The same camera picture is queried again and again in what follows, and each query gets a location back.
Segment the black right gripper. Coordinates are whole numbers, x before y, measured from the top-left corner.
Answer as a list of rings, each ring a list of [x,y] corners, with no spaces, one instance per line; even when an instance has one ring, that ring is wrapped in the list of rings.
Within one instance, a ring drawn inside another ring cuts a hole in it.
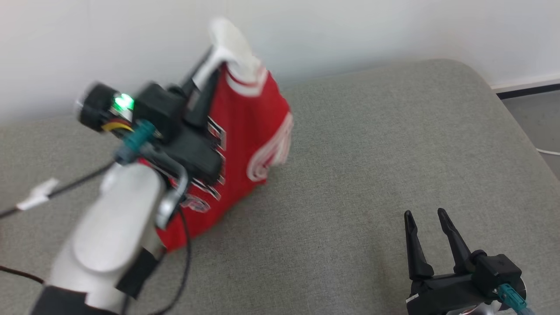
[[[499,301],[480,293],[469,273],[470,249],[445,209],[437,210],[441,228],[450,245],[456,274],[434,276],[418,239],[418,228],[410,210],[404,213],[406,252],[411,295],[406,299],[409,315],[496,315]]]

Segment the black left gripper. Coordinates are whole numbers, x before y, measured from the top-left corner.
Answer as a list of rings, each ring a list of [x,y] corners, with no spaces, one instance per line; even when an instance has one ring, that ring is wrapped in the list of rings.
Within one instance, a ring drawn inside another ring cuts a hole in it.
[[[182,126],[179,134],[165,145],[165,152],[180,163],[191,177],[205,184],[214,185],[221,175],[223,159],[208,134],[193,128],[207,127],[208,115],[219,80],[219,68],[215,68],[208,77],[202,79],[201,83],[195,83],[195,75],[209,56],[210,50],[191,69],[182,83],[182,91],[187,100],[182,119],[190,127]]]

